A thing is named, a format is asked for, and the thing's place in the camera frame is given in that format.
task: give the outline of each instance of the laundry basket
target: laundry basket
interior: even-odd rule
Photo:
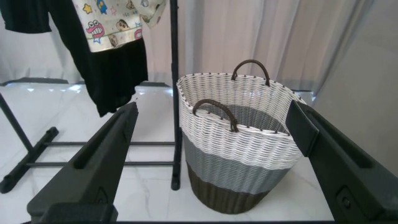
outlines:
[[[266,78],[237,75],[258,64]],[[193,193],[207,207],[237,214],[256,206],[301,157],[285,119],[292,90],[256,60],[231,73],[195,73],[177,82]]]

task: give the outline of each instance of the white cloth with cartoon print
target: white cloth with cartoon print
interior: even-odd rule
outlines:
[[[92,52],[118,48],[142,38],[142,23],[160,20],[165,0],[73,0]]]

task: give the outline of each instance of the black sleeve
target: black sleeve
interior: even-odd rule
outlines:
[[[7,30],[25,34],[51,31],[44,0],[0,0],[0,11]]]

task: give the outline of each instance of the brown basket base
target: brown basket base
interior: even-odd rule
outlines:
[[[256,195],[239,193],[223,189],[213,184],[202,181],[188,166],[188,175],[193,193],[199,201],[214,211],[225,214],[239,214],[254,208],[268,193],[263,192]]]

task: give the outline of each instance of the pink star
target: pink star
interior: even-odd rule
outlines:
[[[112,15],[116,16],[116,9],[113,6],[111,8],[111,13],[112,13]]]

